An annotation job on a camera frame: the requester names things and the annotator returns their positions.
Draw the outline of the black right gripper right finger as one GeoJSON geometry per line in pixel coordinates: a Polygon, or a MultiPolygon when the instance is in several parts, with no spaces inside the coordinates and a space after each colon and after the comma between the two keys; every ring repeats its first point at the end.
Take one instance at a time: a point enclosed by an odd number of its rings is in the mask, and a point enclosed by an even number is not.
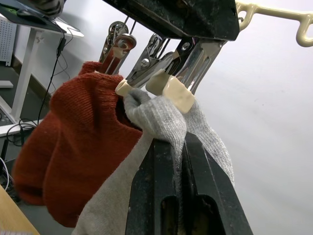
{"type": "Polygon", "coordinates": [[[182,151],[182,195],[186,234],[252,234],[229,177],[191,133],[182,151]]]}

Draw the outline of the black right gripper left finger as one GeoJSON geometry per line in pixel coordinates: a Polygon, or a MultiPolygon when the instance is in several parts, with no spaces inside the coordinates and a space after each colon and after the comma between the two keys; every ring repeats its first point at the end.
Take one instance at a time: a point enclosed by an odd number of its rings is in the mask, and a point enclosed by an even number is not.
{"type": "Polygon", "coordinates": [[[176,235],[178,212],[173,149],[153,140],[132,181],[125,233],[176,235]]]}

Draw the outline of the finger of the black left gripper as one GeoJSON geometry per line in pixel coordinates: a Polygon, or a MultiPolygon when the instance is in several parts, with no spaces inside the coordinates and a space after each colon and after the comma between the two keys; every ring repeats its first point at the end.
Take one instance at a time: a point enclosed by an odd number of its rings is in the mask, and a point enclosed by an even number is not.
{"type": "Polygon", "coordinates": [[[237,39],[233,0],[106,0],[106,3],[165,38],[237,39]]]}

